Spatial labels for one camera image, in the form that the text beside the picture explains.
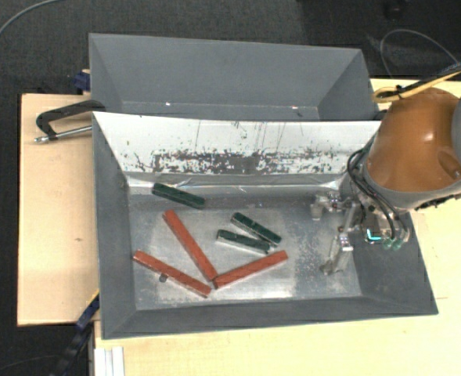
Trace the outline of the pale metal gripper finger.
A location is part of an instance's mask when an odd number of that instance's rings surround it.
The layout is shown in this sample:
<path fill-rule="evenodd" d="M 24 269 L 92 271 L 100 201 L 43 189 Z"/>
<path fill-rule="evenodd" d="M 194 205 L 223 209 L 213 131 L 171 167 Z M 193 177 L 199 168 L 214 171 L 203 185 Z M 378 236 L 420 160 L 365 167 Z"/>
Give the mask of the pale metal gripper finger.
<path fill-rule="evenodd" d="M 343 202 L 338 192 L 316 194 L 310 203 L 310 214 L 314 221 L 319 221 L 325 213 L 337 213 L 343 210 Z"/>
<path fill-rule="evenodd" d="M 320 270 L 325 275 L 331 275 L 344 271 L 349 259 L 352 257 L 354 246 L 349 240 L 347 233 L 339 233 L 333 238 L 330 245 L 328 259 L 320 266 Z"/>

